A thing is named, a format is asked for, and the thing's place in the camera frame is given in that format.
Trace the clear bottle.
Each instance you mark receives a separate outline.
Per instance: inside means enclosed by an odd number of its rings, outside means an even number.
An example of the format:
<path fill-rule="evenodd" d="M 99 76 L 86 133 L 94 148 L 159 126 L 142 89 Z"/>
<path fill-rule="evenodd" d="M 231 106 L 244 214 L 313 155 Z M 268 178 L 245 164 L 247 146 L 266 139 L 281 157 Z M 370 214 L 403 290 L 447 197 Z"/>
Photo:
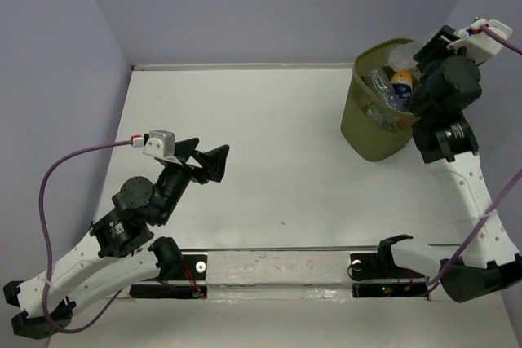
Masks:
<path fill-rule="evenodd" d="M 416 68 L 417 61 L 414 56 L 421 48 L 422 45 L 419 42 L 408 42 L 395 46 L 388 55 L 388 65 L 396 73 Z"/>
<path fill-rule="evenodd" d="M 365 84 L 389 107 L 403 112 L 404 106 L 382 68 L 374 68 L 363 76 Z"/>

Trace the orange juice bottle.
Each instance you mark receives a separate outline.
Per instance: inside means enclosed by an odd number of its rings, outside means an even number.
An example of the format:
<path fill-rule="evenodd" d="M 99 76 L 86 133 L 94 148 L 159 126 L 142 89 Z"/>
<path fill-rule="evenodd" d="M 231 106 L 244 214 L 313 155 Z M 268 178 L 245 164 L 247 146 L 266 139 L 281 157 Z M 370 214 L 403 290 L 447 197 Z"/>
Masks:
<path fill-rule="evenodd" d="M 408 112 L 414 92 L 414 80 L 409 72 L 395 73 L 391 78 L 391 85 L 403 109 Z"/>

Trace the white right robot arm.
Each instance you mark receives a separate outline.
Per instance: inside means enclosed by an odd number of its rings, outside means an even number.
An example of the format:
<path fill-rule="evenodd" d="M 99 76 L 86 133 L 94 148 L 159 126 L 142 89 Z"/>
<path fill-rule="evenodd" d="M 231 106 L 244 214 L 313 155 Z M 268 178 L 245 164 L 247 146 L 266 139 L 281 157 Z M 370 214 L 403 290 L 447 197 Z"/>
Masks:
<path fill-rule="evenodd" d="M 390 237 L 380 242 L 375 266 L 385 276 L 401 270 L 424 275 L 428 287 L 441 286 L 457 303 L 521 281 L 521 252 L 497 212 L 521 174 L 491 197 L 463 115 L 482 94 L 479 67 L 503 48 L 521 52 L 507 41 L 512 33 L 495 19 L 477 19 L 458 31 L 445 25 L 413 57 L 421 73 L 410 101 L 415 146 L 440 186 L 461 244 L 446 253 L 409 235 Z"/>

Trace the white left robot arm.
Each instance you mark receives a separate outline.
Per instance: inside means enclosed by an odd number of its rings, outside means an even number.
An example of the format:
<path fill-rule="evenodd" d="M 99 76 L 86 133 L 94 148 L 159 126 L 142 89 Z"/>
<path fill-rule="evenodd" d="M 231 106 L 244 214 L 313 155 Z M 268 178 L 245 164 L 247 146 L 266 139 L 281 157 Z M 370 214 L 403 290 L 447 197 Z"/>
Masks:
<path fill-rule="evenodd" d="M 193 298 L 206 297 L 194 276 L 197 269 L 188 266 L 175 240 L 157 238 L 151 231 L 168 223 L 190 183 L 223 180 L 229 145 L 201 152 L 198 144 L 197 138 L 178 141 L 169 131 L 151 130 L 69 153 L 47 170 L 38 193 L 46 268 L 30 280 L 11 281 L 3 288 L 6 303 L 19 310 L 11 319 L 16 336 L 44 340 L 57 333 L 80 333 L 84 327 L 69 326 L 75 315 L 103 297 L 114 302 L 125 288 L 142 280 L 170 288 L 181 276 Z M 44 201 L 51 174 L 76 156 L 124 146 L 140 149 L 161 165 L 157 180 L 127 179 L 113 196 L 112 209 L 93 222 L 70 251 L 54 259 Z"/>

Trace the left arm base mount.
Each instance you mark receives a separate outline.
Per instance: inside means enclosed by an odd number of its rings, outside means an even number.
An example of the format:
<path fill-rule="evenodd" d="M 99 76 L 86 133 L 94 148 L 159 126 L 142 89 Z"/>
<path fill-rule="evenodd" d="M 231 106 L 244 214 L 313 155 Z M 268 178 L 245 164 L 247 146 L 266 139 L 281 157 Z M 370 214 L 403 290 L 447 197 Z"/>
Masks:
<path fill-rule="evenodd" d="M 148 250 L 156 257 L 157 276 L 134 283 L 128 295 L 134 299 L 203 300 L 207 297 L 208 253 L 183 253 L 170 237 L 153 241 Z"/>

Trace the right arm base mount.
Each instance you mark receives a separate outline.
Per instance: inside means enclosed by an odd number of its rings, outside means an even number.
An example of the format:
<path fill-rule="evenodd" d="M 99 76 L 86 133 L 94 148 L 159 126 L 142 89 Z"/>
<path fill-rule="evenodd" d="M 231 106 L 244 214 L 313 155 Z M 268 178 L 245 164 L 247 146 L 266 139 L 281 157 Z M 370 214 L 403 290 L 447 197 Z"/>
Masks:
<path fill-rule="evenodd" d="M 413 237 L 402 234 L 381 240 L 372 253 L 351 253 L 347 276 L 352 280 L 352 297 L 389 298 L 423 297 L 430 298 L 425 277 L 404 267 L 398 267 L 392 260 L 392 246 Z"/>

